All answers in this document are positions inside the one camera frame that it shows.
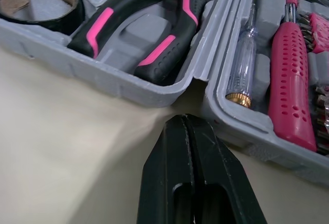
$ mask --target tool kit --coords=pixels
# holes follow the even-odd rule
[[[0,0],[0,45],[147,107],[208,82],[220,139],[329,186],[326,1]]]

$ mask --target clear plastic handle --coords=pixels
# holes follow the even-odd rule
[[[254,19],[255,4],[252,4],[248,23],[237,43],[227,94],[239,93],[251,98],[257,35]]]

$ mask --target tool case compartment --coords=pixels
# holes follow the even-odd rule
[[[86,17],[90,17],[105,1],[83,0]],[[148,107],[164,107],[172,104],[186,90],[192,78],[208,79],[231,3],[232,0],[211,0],[206,4],[200,30],[192,41],[184,64],[165,86],[152,84],[131,73],[145,51],[168,35],[175,23],[176,4],[171,0],[130,16],[115,31],[96,59],[68,49],[72,36],[3,19],[0,19],[0,45],[46,63],[68,77],[91,83],[107,94],[128,98]]]
[[[228,43],[220,44],[217,49],[214,59],[214,69],[217,69],[217,72],[213,71],[206,88],[202,114],[216,127],[219,138],[241,148],[244,153],[262,161],[277,163],[311,182],[329,186],[329,158],[277,137],[273,131],[272,121],[267,115],[271,39],[284,17],[285,0],[246,1],[249,4],[240,2],[236,13],[231,14],[234,23],[230,31],[227,29]],[[259,35],[252,91],[252,100],[254,97],[255,100],[251,109],[247,109],[227,100],[225,95],[237,39],[246,20],[245,8],[250,7],[252,1],[258,9],[255,26],[259,30]],[[329,18],[329,8],[304,0],[299,0],[297,11],[305,15],[316,12]],[[311,91],[309,104],[312,106]]]

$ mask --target brass tip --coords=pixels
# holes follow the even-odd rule
[[[235,102],[241,106],[244,106],[246,108],[250,108],[251,106],[251,99],[245,94],[241,94],[241,93],[228,94],[226,95],[226,99]]]

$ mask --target pliers handle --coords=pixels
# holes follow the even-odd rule
[[[96,58],[108,39],[133,13],[162,0],[107,0],[72,38],[68,48]]]
[[[177,23],[171,33],[139,63],[135,75],[159,84],[184,57],[196,33],[203,7],[208,0],[178,0]]]

